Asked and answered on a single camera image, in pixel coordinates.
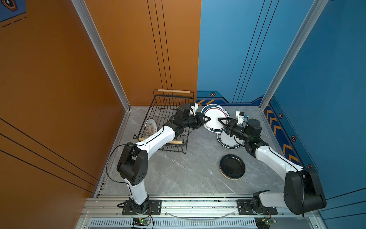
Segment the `circuit board right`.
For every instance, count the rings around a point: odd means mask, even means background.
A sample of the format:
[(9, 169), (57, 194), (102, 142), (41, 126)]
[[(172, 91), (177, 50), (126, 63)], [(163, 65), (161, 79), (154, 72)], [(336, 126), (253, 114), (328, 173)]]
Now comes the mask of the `circuit board right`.
[(277, 224), (275, 218), (255, 218), (255, 224), (258, 229), (270, 229), (270, 226)]

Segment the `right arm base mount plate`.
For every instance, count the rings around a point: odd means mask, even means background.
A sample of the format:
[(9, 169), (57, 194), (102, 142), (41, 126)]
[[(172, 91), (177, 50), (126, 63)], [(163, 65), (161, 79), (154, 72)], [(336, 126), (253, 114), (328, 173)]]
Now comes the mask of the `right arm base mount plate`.
[(252, 201), (249, 199), (238, 199), (236, 201), (238, 212), (240, 215), (277, 215), (278, 211), (274, 207), (263, 207), (257, 210), (252, 206)]

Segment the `white plate orange sunburst pattern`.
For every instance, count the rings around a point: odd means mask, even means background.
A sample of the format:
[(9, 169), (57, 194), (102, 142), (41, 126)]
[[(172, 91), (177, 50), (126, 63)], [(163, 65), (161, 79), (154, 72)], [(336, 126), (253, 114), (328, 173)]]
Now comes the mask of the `white plate orange sunburst pattern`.
[(150, 118), (146, 121), (144, 126), (144, 136), (145, 138), (149, 138), (157, 132), (157, 124), (153, 118)]

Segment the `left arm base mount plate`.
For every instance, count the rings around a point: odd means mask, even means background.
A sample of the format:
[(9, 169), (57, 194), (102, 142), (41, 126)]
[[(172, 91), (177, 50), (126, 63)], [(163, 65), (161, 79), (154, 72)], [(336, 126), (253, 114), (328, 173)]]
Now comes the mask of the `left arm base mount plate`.
[(137, 205), (131, 199), (123, 203), (122, 215), (160, 215), (162, 209), (161, 200), (146, 200), (142, 205)]

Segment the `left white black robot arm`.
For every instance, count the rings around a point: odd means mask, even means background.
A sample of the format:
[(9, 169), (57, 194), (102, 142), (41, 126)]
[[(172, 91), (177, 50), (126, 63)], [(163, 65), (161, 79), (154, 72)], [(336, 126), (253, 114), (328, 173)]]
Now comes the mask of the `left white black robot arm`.
[(211, 120), (198, 112), (198, 104), (180, 104), (176, 113), (155, 134), (140, 143), (124, 145), (116, 170), (124, 179), (130, 192), (131, 206), (138, 214), (144, 214), (149, 207), (149, 195), (144, 179), (148, 171), (150, 157), (161, 147), (175, 140), (185, 129), (202, 127)]

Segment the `black plate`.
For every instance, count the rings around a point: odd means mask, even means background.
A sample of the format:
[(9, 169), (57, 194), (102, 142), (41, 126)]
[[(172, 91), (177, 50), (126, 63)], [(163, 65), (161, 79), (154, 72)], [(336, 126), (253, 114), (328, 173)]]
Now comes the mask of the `black plate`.
[(219, 168), (221, 173), (229, 176), (241, 176), (246, 172), (246, 166), (243, 160), (233, 154), (227, 154), (220, 160)]

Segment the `green circuit board left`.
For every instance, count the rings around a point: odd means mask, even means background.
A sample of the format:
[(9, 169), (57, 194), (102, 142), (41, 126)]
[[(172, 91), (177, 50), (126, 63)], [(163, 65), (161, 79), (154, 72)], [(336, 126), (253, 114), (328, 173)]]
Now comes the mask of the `green circuit board left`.
[(153, 226), (153, 221), (150, 218), (133, 218), (132, 228), (133, 229), (146, 229)]

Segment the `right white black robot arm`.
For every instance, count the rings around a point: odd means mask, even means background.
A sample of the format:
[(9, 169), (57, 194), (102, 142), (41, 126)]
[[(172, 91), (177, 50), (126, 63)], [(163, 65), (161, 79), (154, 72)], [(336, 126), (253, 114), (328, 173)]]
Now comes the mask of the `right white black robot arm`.
[(297, 165), (275, 152), (261, 138), (262, 127), (257, 119), (249, 119), (245, 127), (233, 118), (218, 118), (225, 133), (243, 140), (244, 147), (253, 158), (268, 165), (285, 182), (284, 191), (258, 191), (253, 194), (251, 209), (263, 214), (269, 208), (289, 209), (295, 215), (303, 215), (324, 209), (327, 200), (318, 173)]

